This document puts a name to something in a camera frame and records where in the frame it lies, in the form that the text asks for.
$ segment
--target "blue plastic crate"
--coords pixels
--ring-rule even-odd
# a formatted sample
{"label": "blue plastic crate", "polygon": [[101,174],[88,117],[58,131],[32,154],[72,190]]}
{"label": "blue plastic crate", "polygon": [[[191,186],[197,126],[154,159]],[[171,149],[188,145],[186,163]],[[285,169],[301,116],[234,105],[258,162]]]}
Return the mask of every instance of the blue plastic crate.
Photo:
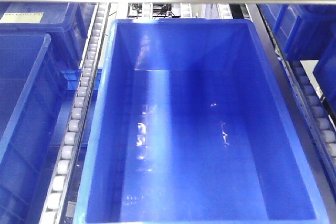
{"label": "blue plastic crate", "polygon": [[329,223],[248,20],[112,24],[74,224]]}
{"label": "blue plastic crate", "polygon": [[[99,83],[100,83],[100,77],[101,77],[101,71],[102,69],[98,69],[96,79],[95,79],[95,85],[94,88],[95,90],[98,90]],[[79,77],[81,73],[81,69],[79,70],[67,70],[67,71],[62,71],[64,78],[68,82],[68,88],[67,90],[76,90],[78,83],[79,83]]]}
{"label": "blue plastic crate", "polygon": [[314,68],[313,74],[330,107],[336,112],[336,24],[331,27],[333,40]]}
{"label": "blue plastic crate", "polygon": [[313,13],[307,8],[283,5],[278,12],[278,5],[262,5],[266,20],[274,24],[271,28],[286,60],[319,60],[332,39],[329,28],[336,21],[336,14]]}
{"label": "blue plastic crate", "polygon": [[50,36],[0,33],[0,223],[25,223],[66,80]]}
{"label": "blue plastic crate", "polygon": [[279,20],[278,17],[282,16],[282,12],[287,7],[287,5],[281,4],[261,4],[259,5],[264,17],[270,28],[273,28],[276,21]]}
{"label": "blue plastic crate", "polygon": [[336,14],[336,5],[302,5],[311,13]]}
{"label": "blue plastic crate", "polygon": [[78,69],[87,39],[92,3],[17,3],[0,7],[5,13],[43,13],[40,23],[2,23],[0,31],[42,31],[51,35],[58,66],[62,70]]}

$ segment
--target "label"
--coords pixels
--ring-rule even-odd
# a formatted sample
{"label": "label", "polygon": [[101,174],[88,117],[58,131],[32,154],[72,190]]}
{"label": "label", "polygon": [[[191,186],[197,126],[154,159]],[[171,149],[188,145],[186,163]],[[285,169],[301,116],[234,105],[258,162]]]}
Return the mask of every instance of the label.
{"label": "label", "polygon": [[40,23],[43,13],[5,13],[0,23]]}

